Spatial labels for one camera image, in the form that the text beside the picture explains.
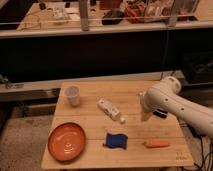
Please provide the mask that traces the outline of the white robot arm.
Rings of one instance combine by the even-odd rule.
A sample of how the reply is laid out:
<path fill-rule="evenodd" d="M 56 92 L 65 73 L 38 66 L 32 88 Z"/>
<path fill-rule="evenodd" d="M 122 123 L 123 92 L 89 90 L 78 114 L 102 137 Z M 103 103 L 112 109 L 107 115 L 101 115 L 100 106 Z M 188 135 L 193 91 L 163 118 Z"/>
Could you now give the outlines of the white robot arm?
<path fill-rule="evenodd" d="M 148 114 L 162 109 L 213 138 L 213 109 L 180 97 L 180 90 L 181 83 L 177 78 L 163 78 L 140 95 L 143 112 Z"/>

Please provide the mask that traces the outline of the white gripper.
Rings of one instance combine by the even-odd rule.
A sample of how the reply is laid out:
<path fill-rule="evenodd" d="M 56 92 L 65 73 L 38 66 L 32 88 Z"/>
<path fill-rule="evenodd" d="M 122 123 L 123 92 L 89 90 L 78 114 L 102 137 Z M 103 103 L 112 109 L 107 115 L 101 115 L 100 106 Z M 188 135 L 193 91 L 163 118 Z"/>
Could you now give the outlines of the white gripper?
<path fill-rule="evenodd" d="M 141 120 L 147 121 L 152 116 L 152 109 L 147 105 L 141 107 Z"/>

